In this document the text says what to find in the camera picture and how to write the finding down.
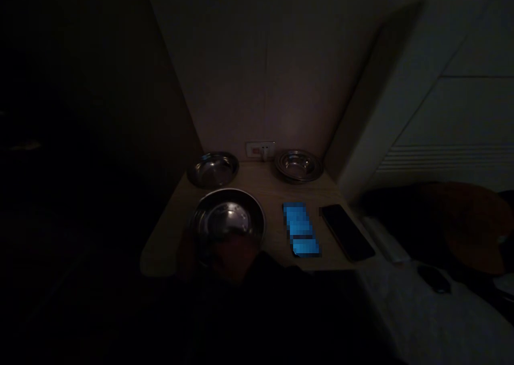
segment electrical outlet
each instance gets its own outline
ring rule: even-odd
[[[268,159],[275,157],[275,142],[246,142],[246,156],[262,158],[261,154],[268,148]]]

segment smartphone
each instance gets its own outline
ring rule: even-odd
[[[320,244],[314,235],[305,204],[302,202],[286,202],[282,205],[282,209],[293,256],[299,258],[320,257]]]
[[[322,207],[321,216],[350,261],[363,261],[375,255],[373,247],[339,204]]]

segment metal bowl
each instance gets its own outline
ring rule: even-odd
[[[232,154],[208,153],[187,169],[187,178],[196,187],[217,188],[232,181],[239,170],[239,162]]]
[[[247,235],[262,243],[266,217],[253,196],[236,188],[222,188],[204,196],[191,218],[190,230],[196,235],[200,262],[212,259],[210,245],[228,235]]]
[[[302,150],[289,150],[275,158],[277,170],[291,183],[316,180],[323,174],[323,165],[314,155]]]

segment wall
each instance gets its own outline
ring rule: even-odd
[[[205,151],[323,156],[374,35],[415,0],[151,0]]]
[[[91,149],[165,204],[202,149],[149,0],[3,0],[2,9],[9,47]]]

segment black phone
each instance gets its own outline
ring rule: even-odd
[[[373,247],[339,204],[322,207],[321,216],[349,260],[362,261],[375,255]]]

